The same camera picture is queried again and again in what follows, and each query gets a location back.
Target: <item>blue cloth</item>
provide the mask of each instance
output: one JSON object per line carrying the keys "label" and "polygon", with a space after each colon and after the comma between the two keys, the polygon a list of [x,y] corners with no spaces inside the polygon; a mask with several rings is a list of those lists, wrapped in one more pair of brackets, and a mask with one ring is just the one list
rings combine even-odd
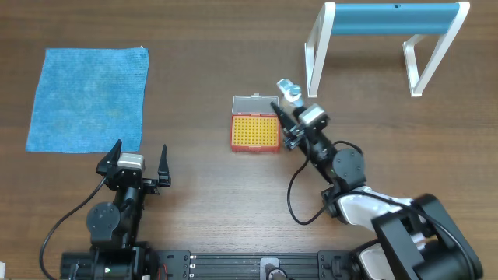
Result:
{"label": "blue cloth", "polygon": [[28,152],[137,152],[149,51],[47,49]]}

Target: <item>wooden table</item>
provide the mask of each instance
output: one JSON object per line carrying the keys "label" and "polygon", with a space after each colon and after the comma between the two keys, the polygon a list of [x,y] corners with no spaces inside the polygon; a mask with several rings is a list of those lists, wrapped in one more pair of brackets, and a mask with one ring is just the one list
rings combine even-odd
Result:
{"label": "wooden table", "polygon": [[[171,189],[146,199],[139,239],[193,252],[350,250],[374,238],[322,215],[309,226],[289,216],[286,188],[300,152],[230,151],[232,96],[279,95],[275,83],[304,85],[303,42],[318,0],[0,2],[0,261],[9,278],[42,278],[38,252],[48,230],[100,180],[103,154],[25,152],[34,93],[48,47],[147,47],[149,78],[140,153],[154,177],[168,145]],[[334,37],[317,102],[326,134],[360,145],[375,190],[435,194],[498,278],[498,4],[471,11],[422,98],[405,73],[406,37]],[[435,40],[417,45],[428,61]],[[293,190],[302,219],[327,187],[306,168]],[[103,188],[64,222],[45,253],[58,274],[61,253],[86,251],[86,213],[114,193]]]}

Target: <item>white bracket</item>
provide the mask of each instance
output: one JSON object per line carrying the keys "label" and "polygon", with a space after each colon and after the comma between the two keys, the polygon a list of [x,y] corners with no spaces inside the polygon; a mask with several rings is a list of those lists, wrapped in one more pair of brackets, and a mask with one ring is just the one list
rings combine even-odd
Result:
{"label": "white bracket", "polygon": [[[408,74],[410,93],[412,97],[422,95],[427,83],[436,71],[437,66],[443,59],[444,54],[450,47],[453,39],[457,35],[465,17],[468,14],[470,4],[459,2],[460,9],[453,19],[448,31],[437,41],[436,48],[427,63],[426,69],[419,77],[415,58],[415,44],[425,36],[417,34],[403,43],[405,53],[406,71]],[[306,82],[308,97],[318,97],[318,85],[320,84],[321,73],[324,67],[325,56],[327,55],[328,42],[332,35],[332,25],[335,16],[335,3],[326,2],[318,13],[317,20],[310,32],[308,41],[304,44],[304,56],[306,61]]]}
{"label": "white bracket", "polygon": [[420,77],[419,70],[417,69],[417,61],[415,59],[415,45],[425,36],[417,34],[403,43],[406,71],[408,74],[408,82],[412,97],[422,96],[422,91],[426,88],[427,83],[433,76],[437,66],[443,59],[444,54],[446,54],[446,51],[450,47],[451,42],[453,42],[453,39],[457,36],[465,17],[467,17],[470,4],[468,2],[459,2],[458,4],[460,5],[460,9],[458,10],[457,15],[454,17],[453,22],[451,22],[450,28],[446,34],[440,36],[437,41],[436,48],[434,48],[434,52],[427,63],[426,69],[422,72]]}

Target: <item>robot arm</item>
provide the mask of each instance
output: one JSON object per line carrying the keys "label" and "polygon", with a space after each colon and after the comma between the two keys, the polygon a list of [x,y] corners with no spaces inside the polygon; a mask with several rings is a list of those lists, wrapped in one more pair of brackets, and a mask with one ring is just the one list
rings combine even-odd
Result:
{"label": "robot arm", "polygon": [[[345,224],[363,226],[377,234],[378,240],[353,253],[358,279],[482,277],[477,255],[437,198],[431,194],[416,199],[392,198],[373,191],[366,186],[363,151],[352,143],[332,143],[321,132],[329,120],[324,110],[317,104],[306,108],[290,81],[282,80],[278,85],[293,106],[297,121],[272,104],[284,144],[288,149],[299,147],[331,186],[321,193],[327,212]],[[335,146],[339,143],[351,149],[338,150]]]}

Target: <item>open box lid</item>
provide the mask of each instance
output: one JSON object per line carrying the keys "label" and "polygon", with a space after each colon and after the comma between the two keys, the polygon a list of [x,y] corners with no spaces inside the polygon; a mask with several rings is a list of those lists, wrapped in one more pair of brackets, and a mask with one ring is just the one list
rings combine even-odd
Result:
{"label": "open box lid", "polygon": [[260,96],[255,93],[251,96],[234,96],[232,114],[275,114],[271,102],[279,105],[277,96]]}

